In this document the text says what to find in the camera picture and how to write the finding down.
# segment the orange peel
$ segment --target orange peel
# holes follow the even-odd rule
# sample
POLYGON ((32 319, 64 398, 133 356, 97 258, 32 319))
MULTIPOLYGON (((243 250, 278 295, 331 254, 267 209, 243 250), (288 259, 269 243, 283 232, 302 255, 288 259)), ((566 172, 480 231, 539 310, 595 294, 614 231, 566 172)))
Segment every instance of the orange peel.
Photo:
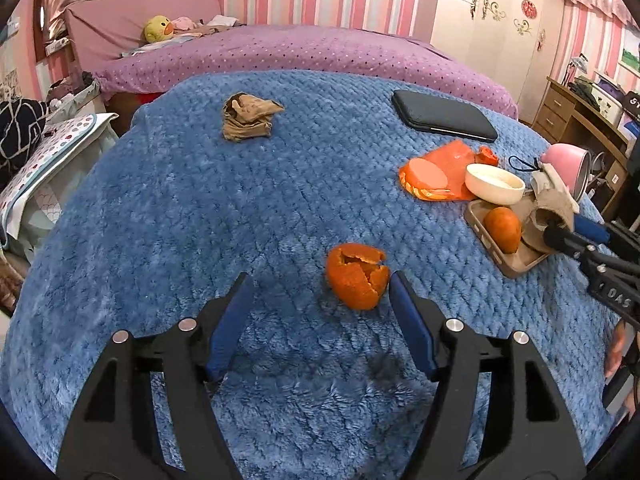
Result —
POLYGON ((326 277, 334 293, 349 308, 371 310, 380 301, 391 272, 380 262, 384 251, 363 244, 341 244, 326 258, 326 277))

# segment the black strap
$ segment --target black strap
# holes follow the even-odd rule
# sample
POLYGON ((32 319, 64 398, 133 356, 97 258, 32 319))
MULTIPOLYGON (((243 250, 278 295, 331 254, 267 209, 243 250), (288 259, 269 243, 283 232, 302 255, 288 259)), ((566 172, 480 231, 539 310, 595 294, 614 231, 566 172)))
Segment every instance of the black strap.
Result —
POLYGON ((538 164, 538 160, 535 157, 533 158, 533 164, 529 164, 526 160, 522 160, 519 156, 511 155, 509 157, 509 165, 516 171, 524 171, 526 173, 532 173, 533 171, 542 170, 542 168, 540 168, 540 165, 538 164), (518 162, 526 166, 526 168, 516 168, 511 161, 512 158, 515 158, 518 162))

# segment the pink headboard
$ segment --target pink headboard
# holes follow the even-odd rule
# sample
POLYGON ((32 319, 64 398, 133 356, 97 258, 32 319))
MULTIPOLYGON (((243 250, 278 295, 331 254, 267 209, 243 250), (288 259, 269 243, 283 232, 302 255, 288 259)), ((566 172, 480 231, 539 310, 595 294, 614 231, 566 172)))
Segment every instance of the pink headboard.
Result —
POLYGON ((66 8, 65 22, 80 70, 91 72, 140 46, 145 23, 158 14, 207 23, 220 13, 218 0, 86 0, 66 8))

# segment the blue blanket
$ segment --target blue blanket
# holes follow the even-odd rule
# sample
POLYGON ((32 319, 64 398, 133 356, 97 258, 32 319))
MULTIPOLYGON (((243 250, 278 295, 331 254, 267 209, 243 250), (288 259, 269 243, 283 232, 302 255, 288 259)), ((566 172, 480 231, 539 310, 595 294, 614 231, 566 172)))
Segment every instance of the blue blanket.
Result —
MULTIPOLYGON (((401 189, 398 168, 452 138, 405 127, 390 103, 398 88, 438 94, 354 75, 234 73, 191 78, 140 108, 66 206, 8 334, 0 395, 49 465, 111 333, 165 330, 246 270, 255 309, 212 399, 244 477, 398 478, 434 384, 415 369, 386 297, 354 312, 327 287, 326 254, 346 241, 385 250, 420 295, 478 332, 526 330, 585 456, 594 453, 612 425, 600 394, 613 314, 587 296, 575 262, 553 256, 508 280, 463 220, 465 203, 420 202, 401 189), (241 91, 286 107, 271 138, 223 140, 223 102, 241 91)), ((482 112, 501 157, 545 150, 532 130, 482 112)), ((598 217, 588 200, 582 210, 598 217)), ((179 464, 161 377, 154 383, 164 455, 179 464)))

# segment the wardrobe door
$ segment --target wardrobe door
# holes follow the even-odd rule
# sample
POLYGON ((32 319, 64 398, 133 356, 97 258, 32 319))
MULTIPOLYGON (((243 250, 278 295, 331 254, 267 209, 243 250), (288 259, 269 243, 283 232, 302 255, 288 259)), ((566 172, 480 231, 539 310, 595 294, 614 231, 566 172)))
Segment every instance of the wardrobe door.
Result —
POLYGON ((469 65, 503 85, 517 101, 536 49, 545 0, 482 0, 482 27, 469 65))
POLYGON ((431 44, 460 63, 468 64, 482 0, 438 0, 431 44))
POLYGON ((551 74, 562 27, 563 0, 544 0, 540 9, 540 28, 529 73, 518 99, 520 118, 533 123, 545 95, 546 76, 551 74))

